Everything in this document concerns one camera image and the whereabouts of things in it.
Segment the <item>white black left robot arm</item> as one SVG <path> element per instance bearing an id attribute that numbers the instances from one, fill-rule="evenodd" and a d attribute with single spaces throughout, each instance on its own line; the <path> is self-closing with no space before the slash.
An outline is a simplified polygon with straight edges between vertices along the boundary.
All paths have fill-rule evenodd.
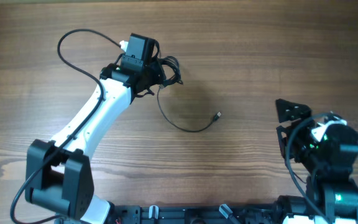
<path id="1" fill-rule="evenodd" d="M 90 161 L 107 130 L 135 98 L 164 82 L 156 40 L 131 34 L 123 53 L 101 70 L 97 87 L 76 116 L 49 141 L 27 150 L 26 181 L 19 190 L 33 205 L 66 222 L 114 223 L 113 203 L 94 193 Z"/>

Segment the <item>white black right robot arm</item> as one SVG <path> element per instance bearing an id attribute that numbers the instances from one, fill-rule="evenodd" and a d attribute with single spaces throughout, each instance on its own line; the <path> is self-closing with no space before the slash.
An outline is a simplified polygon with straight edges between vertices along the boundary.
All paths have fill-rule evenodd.
<path id="1" fill-rule="evenodd" d="M 282 223 L 358 223 L 358 186 L 351 178 L 358 132 L 335 113 L 313 114 L 309 106 L 277 99 L 280 153 L 299 197 L 282 196 Z"/>

